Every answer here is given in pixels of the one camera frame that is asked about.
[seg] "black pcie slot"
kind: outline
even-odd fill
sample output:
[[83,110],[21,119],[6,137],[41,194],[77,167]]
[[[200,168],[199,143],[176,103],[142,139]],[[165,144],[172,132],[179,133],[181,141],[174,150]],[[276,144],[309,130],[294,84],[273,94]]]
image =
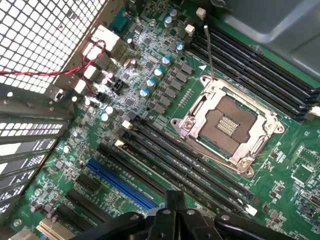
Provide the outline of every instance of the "black pcie slot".
[[[207,41],[207,38],[204,34],[199,34],[197,36],[197,39],[200,39],[202,41],[199,41],[198,43],[202,43],[202,47],[206,47],[207,44],[205,42]],[[308,94],[301,91],[300,89],[297,89],[296,87],[293,87],[292,85],[288,84],[287,82],[284,82],[283,79],[280,79],[277,75],[273,74],[271,71],[267,71],[263,66],[256,63],[254,60],[251,59],[251,56],[244,57],[245,54],[233,50],[230,46],[226,46],[224,42],[221,42],[217,37],[214,38],[213,43],[211,44],[212,48],[219,48],[222,52],[228,53],[230,56],[241,62],[245,67],[243,68],[244,72],[247,72],[247,74],[250,74],[251,77],[256,77],[256,73],[261,75],[259,81],[261,84],[267,86],[269,89],[272,89],[273,93],[278,93],[277,96],[282,96],[282,98],[286,98],[285,101],[291,102],[291,104],[294,104],[292,99],[296,99],[299,101],[298,106],[304,104],[304,100],[309,97]]]
[[[196,55],[198,58],[202,59],[205,62],[209,62],[208,52],[203,48],[193,44],[191,46],[190,52]],[[239,74],[241,69],[235,70],[233,69],[235,66],[230,64],[229,60],[226,60],[224,56],[217,54],[218,56],[215,57],[212,54],[214,62],[214,67],[222,72],[223,74],[227,75],[229,78],[238,81],[241,85],[246,87],[247,89],[253,91],[255,94],[258,94],[262,99],[266,100],[267,102],[271,103],[273,106],[278,108],[280,111],[284,112],[285,114],[295,116],[299,114],[299,112],[289,106],[286,102],[282,101],[281,99],[274,96],[272,93],[268,92],[266,89],[263,89],[259,86],[256,82],[244,79],[243,76]]]
[[165,133],[161,132],[159,129],[157,129],[155,126],[153,126],[150,122],[148,122],[145,119],[142,119],[142,118],[140,118],[138,116],[135,118],[135,121],[137,123],[142,124],[144,127],[148,128],[149,130],[151,130],[154,134],[156,134],[159,137],[163,138],[167,143],[172,144],[181,153],[183,153],[183,155],[186,156],[188,159],[191,159],[194,162],[199,162],[199,163],[203,164],[205,168],[207,168],[208,170],[213,172],[220,179],[222,179],[224,181],[227,181],[235,190],[237,190],[239,193],[243,194],[250,201],[257,200],[255,195],[252,192],[250,192],[248,189],[246,189],[244,186],[238,184],[232,178],[229,178],[228,176],[224,175],[220,170],[216,169],[211,164],[209,164],[205,160],[203,160],[200,157],[198,157],[195,153],[190,151],[190,149],[187,149],[181,143],[178,143],[173,138],[171,138],[171,137],[167,136]]
[[[126,146],[128,147],[129,150],[131,150],[134,153],[139,154],[141,157],[145,158],[152,165],[156,166],[157,169],[164,172],[168,176],[167,180],[169,182],[176,181],[178,183],[182,183],[184,185],[184,187],[186,187],[186,189],[189,191],[188,194],[190,195],[190,197],[192,197],[195,200],[200,201],[200,202],[202,201],[202,199],[204,199],[203,201],[207,202],[206,207],[208,207],[210,209],[217,208],[217,209],[220,209],[220,210],[226,211],[226,212],[231,211],[230,209],[226,208],[225,206],[220,205],[216,201],[208,198],[205,194],[203,194],[198,189],[194,188],[194,186],[189,184],[187,181],[184,181],[183,179],[180,179],[176,175],[172,174],[169,170],[167,170],[164,166],[162,166],[160,164],[160,162],[158,161],[158,159],[159,159],[165,163],[166,161],[163,159],[163,157],[162,156],[158,157],[155,154],[153,154],[152,152],[150,152],[150,149],[146,148],[143,143],[141,143],[139,141],[134,141],[134,143],[139,146],[139,147],[136,147],[135,145],[133,145],[131,142],[129,142],[126,139],[124,139],[123,141],[126,143]],[[179,174],[179,170],[176,171],[175,166],[171,167],[171,169]]]
[[101,187],[99,183],[93,181],[84,173],[80,174],[75,180],[75,182],[93,194],[96,193]]
[[140,168],[132,164],[130,161],[126,160],[123,156],[115,152],[113,149],[108,147],[105,144],[100,144],[97,151],[105,156],[107,159],[117,163],[117,165],[121,166],[127,173],[131,174],[133,177],[144,183],[154,192],[159,194],[160,196],[164,196],[166,192],[166,187],[161,185],[159,182],[154,180],[147,173],[142,171]]
[[94,205],[92,202],[90,202],[88,199],[86,199],[84,196],[82,196],[79,192],[77,192],[73,188],[67,192],[65,198],[68,199],[73,204],[78,205],[81,208],[87,210],[91,215],[93,215],[101,223],[105,223],[112,219],[112,217],[109,214],[107,214],[105,211],[103,211],[102,209]]
[[271,60],[266,58],[265,56],[261,54],[257,54],[252,48],[245,45],[244,43],[237,40],[235,37],[231,36],[227,32],[221,30],[220,28],[216,26],[209,25],[209,31],[219,36],[220,38],[223,38],[226,42],[229,42],[231,45],[234,45],[236,48],[241,49],[242,52],[253,56],[258,62],[260,62],[262,65],[268,67],[270,70],[274,71],[277,75],[281,76],[283,80],[285,80],[289,84],[295,85],[297,88],[305,91],[306,93],[311,93],[312,87],[307,84],[306,82],[302,81],[295,75],[291,74],[284,68],[278,66],[277,64],[273,63]]
[[[137,137],[136,135],[131,135],[129,138],[133,139],[140,145],[146,144],[141,138]],[[218,193],[217,191],[213,190],[206,184],[200,182],[200,180],[196,177],[194,177],[192,174],[190,174],[186,169],[188,169],[186,166],[181,167],[177,164],[174,164],[171,160],[167,159],[166,156],[162,155],[160,152],[157,150],[153,149],[153,146],[149,146],[150,149],[148,150],[150,153],[155,155],[157,158],[161,159],[164,161],[167,165],[169,165],[171,168],[173,168],[178,174],[181,176],[184,176],[188,181],[193,183],[195,186],[198,186],[200,189],[205,190],[207,194],[209,194],[212,198],[216,199],[218,202],[226,206],[227,208],[241,212],[243,209],[238,206],[237,204],[233,203],[232,201],[228,200],[226,197]],[[171,159],[179,162],[178,159],[174,158],[173,156],[170,156]]]
[[56,213],[58,214],[59,217],[63,218],[68,223],[75,226],[77,229],[81,230],[82,232],[85,232],[94,227],[90,222],[88,222],[83,217],[75,213],[65,204],[59,205],[56,208]]
[[189,160],[183,158],[178,152],[174,151],[173,149],[170,149],[165,144],[163,144],[161,141],[159,141],[159,139],[148,134],[146,131],[141,129],[139,126],[135,126],[135,127],[138,128],[139,134],[143,135],[145,138],[147,138],[149,141],[151,141],[152,143],[157,145],[159,148],[162,148],[163,150],[165,150],[167,153],[169,153],[171,156],[176,158],[179,162],[183,163],[189,169],[193,170],[196,174],[201,176],[203,179],[208,181],[210,184],[212,184],[213,186],[217,187],[218,189],[220,189],[223,192],[225,192],[226,194],[228,194],[228,196],[230,198],[232,198],[234,201],[238,202],[239,199],[241,199],[243,204],[246,204],[246,201],[241,196],[239,196],[238,194],[236,194],[235,192],[233,192],[232,190],[230,190],[229,188],[227,188],[226,186],[221,184],[219,181],[214,179],[212,176],[210,176],[206,172],[202,171],[200,167],[192,164]]

